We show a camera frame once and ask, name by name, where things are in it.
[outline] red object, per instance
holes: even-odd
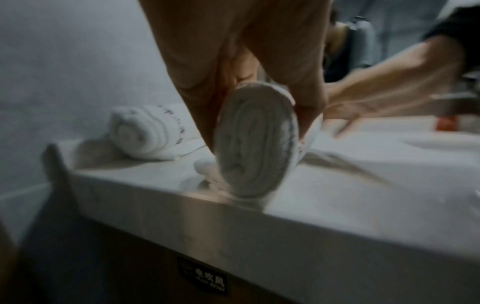
[[[457,116],[439,117],[435,123],[437,132],[457,132],[459,130],[459,119]]]

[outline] gray wall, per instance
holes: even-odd
[[[444,2],[392,9],[397,2],[378,0],[365,16],[381,38],[391,21],[392,55],[417,41]],[[343,19],[362,4],[337,0]],[[112,106],[179,101],[136,1],[2,0],[0,227],[21,248],[14,281],[23,284],[10,301],[27,290],[48,302],[115,301],[98,229],[78,214],[46,147],[102,134]]]

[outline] towel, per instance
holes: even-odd
[[[227,96],[214,133],[213,159],[195,162],[210,188],[231,199],[270,198],[320,131],[315,120],[303,144],[290,93],[267,83],[240,84]]]
[[[125,154],[142,160],[175,160],[205,145],[183,103],[116,107],[109,136]]]

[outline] sign with chinese characters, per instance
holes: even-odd
[[[227,275],[177,256],[178,272],[192,285],[203,291],[228,295]]]

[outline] forearm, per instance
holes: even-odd
[[[449,90],[464,66],[464,51],[455,40],[436,36],[376,66],[356,71],[328,89],[329,104],[398,101]]]

